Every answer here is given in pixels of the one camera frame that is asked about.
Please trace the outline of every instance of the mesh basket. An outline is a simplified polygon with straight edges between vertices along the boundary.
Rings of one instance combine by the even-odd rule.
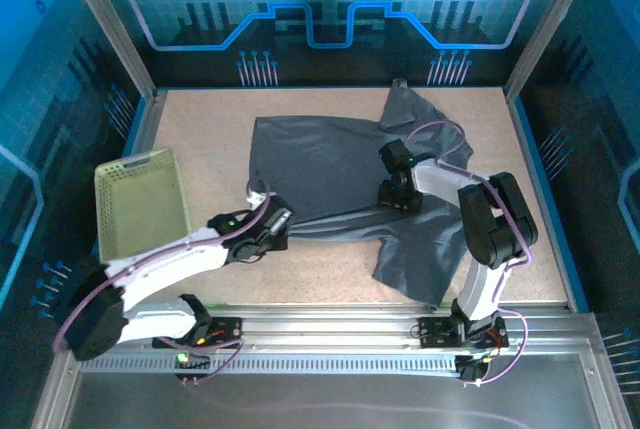
[[[95,188],[103,262],[148,251],[191,232],[178,163],[169,149],[98,166]]]

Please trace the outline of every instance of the green plastic basket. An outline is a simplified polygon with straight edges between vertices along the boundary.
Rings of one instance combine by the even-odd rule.
[[[170,149],[95,171],[100,260],[133,256],[191,233],[178,163]]]

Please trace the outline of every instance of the gray t-shirt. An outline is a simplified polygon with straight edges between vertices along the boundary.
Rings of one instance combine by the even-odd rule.
[[[396,80],[380,122],[324,116],[261,117],[251,143],[251,180],[269,182],[296,212],[291,239],[380,239],[374,279],[433,307],[442,302],[466,251],[460,211],[425,196],[419,214],[377,206],[378,187],[389,177],[378,150],[413,129],[446,116]],[[438,125],[408,144],[415,154],[437,155],[461,140]],[[444,158],[466,168],[468,144]]]

